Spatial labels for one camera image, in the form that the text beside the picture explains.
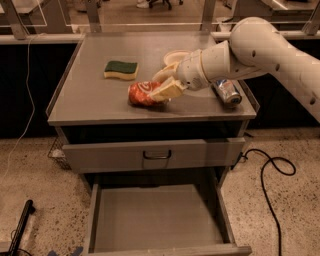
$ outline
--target green sponge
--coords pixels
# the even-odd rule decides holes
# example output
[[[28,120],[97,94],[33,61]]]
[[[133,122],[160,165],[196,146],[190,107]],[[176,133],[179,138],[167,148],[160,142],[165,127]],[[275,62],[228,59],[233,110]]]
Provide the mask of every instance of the green sponge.
[[[111,60],[104,69],[105,78],[134,80],[138,73],[138,63]]]

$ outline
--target closed drawer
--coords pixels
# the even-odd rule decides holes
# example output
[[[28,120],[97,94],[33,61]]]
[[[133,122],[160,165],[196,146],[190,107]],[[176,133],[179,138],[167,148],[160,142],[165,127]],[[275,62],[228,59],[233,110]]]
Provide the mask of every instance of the closed drawer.
[[[63,151],[79,173],[231,166],[243,138],[170,140],[65,145]]]

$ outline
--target soda can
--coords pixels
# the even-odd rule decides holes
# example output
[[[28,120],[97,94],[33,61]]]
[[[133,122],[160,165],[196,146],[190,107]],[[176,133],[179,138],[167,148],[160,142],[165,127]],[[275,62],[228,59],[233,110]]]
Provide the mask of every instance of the soda can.
[[[212,83],[212,88],[219,95],[226,107],[234,108],[241,103],[242,97],[231,80],[217,80]]]

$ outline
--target drawer handle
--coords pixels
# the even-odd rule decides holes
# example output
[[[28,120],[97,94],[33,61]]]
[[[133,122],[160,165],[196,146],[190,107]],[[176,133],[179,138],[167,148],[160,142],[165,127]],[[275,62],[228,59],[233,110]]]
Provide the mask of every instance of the drawer handle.
[[[143,151],[143,158],[148,160],[169,159],[171,155],[171,150],[168,151],[168,154],[166,156],[147,156],[147,152]]]

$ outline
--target drawer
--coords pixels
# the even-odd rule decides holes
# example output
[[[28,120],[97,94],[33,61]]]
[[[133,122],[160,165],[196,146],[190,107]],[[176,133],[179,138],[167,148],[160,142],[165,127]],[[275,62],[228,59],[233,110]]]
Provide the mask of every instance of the drawer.
[[[170,140],[65,145],[63,151],[79,173],[232,166],[244,138]]]
[[[96,175],[84,255],[249,255],[215,180],[211,168]]]

